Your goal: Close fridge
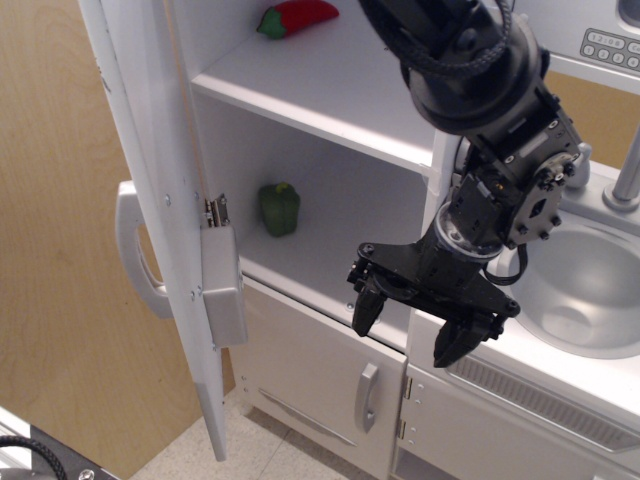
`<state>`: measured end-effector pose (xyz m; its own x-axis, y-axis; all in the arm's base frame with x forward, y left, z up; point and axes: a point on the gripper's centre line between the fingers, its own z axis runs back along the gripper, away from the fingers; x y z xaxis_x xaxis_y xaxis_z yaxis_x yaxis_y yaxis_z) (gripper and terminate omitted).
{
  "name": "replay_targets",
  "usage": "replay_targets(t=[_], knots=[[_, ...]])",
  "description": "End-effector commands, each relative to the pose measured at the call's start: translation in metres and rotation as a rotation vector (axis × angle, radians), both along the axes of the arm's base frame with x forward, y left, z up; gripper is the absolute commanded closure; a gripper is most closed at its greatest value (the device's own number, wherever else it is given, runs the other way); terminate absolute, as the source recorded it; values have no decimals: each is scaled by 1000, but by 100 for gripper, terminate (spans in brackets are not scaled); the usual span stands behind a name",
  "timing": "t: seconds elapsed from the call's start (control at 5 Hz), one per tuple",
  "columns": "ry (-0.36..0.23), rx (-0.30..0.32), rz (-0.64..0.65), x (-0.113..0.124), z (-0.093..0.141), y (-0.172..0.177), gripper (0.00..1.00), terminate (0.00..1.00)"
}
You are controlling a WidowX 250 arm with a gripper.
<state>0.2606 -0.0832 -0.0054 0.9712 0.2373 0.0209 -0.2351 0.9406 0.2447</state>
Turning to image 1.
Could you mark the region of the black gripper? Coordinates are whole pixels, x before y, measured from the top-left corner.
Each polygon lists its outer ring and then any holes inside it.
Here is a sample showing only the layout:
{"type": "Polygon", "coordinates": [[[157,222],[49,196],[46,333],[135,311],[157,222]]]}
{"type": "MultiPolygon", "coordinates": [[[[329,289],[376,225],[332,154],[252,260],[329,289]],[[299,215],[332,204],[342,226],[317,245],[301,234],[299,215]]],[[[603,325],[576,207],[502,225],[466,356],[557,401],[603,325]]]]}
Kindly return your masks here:
{"type": "Polygon", "coordinates": [[[348,281],[358,293],[352,329],[365,337],[391,299],[445,321],[434,347],[434,367],[447,368],[497,338],[520,305],[481,270],[486,263],[449,250],[433,234],[408,245],[363,243],[348,281]]]}

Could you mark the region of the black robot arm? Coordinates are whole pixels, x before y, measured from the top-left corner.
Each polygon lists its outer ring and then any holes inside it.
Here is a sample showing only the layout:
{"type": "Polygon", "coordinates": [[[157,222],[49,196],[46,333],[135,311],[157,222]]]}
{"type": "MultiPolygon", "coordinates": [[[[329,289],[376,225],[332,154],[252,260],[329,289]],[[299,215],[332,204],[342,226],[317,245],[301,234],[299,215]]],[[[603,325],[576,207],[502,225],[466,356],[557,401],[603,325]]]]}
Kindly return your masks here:
{"type": "Polygon", "coordinates": [[[365,1],[362,9],[397,57],[419,114],[469,142],[459,183],[424,236],[408,245],[364,243],[349,274],[352,326],[366,335],[395,300],[444,322],[434,364],[446,368],[499,337],[519,304],[506,277],[488,272],[503,249],[560,224],[559,203],[581,139],[546,87],[549,53],[506,2],[365,1]]]}

